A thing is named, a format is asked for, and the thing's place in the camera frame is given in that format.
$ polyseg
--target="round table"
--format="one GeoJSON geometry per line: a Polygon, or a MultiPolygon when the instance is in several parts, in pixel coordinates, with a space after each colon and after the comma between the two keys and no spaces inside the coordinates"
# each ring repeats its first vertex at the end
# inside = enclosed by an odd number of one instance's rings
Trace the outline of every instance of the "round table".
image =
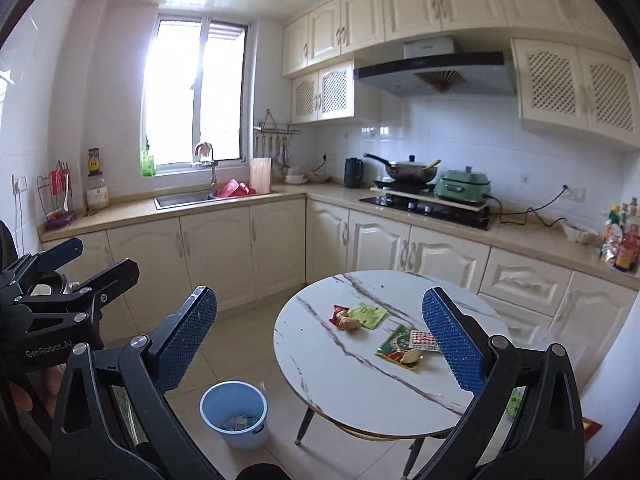
{"type": "Polygon", "coordinates": [[[426,352],[414,370],[375,355],[400,324],[426,330],[422,297],[434,286],[443,288],[489,336],[508,335],[498,314],[475,294],[407,272],[340,274],[309,285],[287,302],[276,320],[273,344],[289,386],[308,406],[297,444],[317,413],[364,438],[414,438],[415,462],[425,437],[442,438],[458,423],[473,394],[458,386],[443,355],[426,352]],[[387,309],[375,330],[341,332],[329,322],[335,304],[358,303],[387,309]]]}

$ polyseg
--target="wooden cutting board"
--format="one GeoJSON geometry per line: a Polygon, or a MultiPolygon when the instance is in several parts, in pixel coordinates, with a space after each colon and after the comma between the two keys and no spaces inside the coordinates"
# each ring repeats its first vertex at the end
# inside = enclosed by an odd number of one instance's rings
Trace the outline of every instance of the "wooden cutting board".
{"type": "Polygon", "coordinates": [[[271,159],[252,158],[249,166],[249,187],[259,194],[271,192],[271,159]]]}

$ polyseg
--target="trash can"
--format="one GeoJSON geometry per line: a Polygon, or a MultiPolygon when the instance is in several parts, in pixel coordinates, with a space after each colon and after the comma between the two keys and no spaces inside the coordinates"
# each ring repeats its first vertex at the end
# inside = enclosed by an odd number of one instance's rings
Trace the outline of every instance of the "trash can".
{"type": "Polygon", "coordinates": [[[269,438],[267,399],[251,384],[227,381],[210,387],[200,399],[200,415],[210,428],[235,449],[258,449],[269,438]],[[242,415],[256,416],[258,421],[242,431],[223,429],[223,424],[230,418],[242,415]]]}

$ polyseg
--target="stainless steel sink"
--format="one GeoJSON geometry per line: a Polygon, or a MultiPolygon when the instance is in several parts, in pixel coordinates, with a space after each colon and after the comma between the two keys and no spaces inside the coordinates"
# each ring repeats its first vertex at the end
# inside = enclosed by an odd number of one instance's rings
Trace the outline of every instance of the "stainless steel sink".
{"type": "Polygon", "coordinates": [[[171,207],[201,204],[203,202],[213,202],[214,200],[222,200],[214,197],[210,190],[194,191],[192,193],[180,193],[176,195],[159,196],[155,199],[156,209],[169,209],[171,207]]]}

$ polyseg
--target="wooden board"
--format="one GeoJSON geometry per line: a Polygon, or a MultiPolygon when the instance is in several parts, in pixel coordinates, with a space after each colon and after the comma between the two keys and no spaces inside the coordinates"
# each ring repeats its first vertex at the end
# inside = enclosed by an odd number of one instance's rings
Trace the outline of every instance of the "wooden board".
{"type": "Polygon", "coordinates": [[[258,194],[271,192],[271,159],[252,158],[249,166],[249,187],[258,194]]]}
{"type": "Polygon", "coordinates": [[[414,198],[416,200],[419,200],[420,202],[429,202],[432,204],[448,205],[451,207],[457,207],[458,209],[467,209],[469,211],[476,211],[476,212],[482,211],[482,209],[487,207],[486,202],[479,205],[471,205],[471,204],[463,204],[461,202],[453,202],[451,200],[442,200],[432,192],[425,193],[425,194],[417,194],[417,193],[405,193],[403,191],[395,191],[393,189],[385,189],[385,188],[380,189],[379,187],[372,187],[370,189],[372,191],[377,191],[380,194],[403,196],[405,198],[414,198]]]}

